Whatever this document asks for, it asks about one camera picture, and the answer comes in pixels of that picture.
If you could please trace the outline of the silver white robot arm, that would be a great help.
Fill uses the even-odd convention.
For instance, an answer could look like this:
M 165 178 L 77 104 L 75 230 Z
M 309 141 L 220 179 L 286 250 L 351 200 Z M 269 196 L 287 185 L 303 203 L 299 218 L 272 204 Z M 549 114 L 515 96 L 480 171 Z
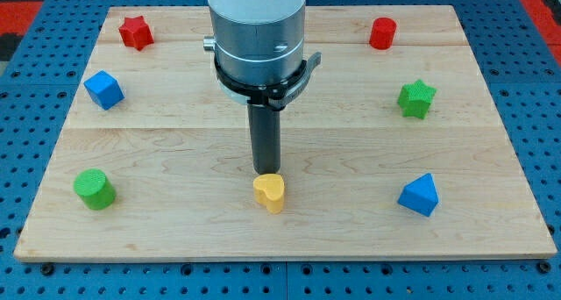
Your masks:
M 223 91 L 240 104 L 281 111 L 306 88 L 321 64 L 305 58 L 306 0 L 208 0 L 214 54 Z

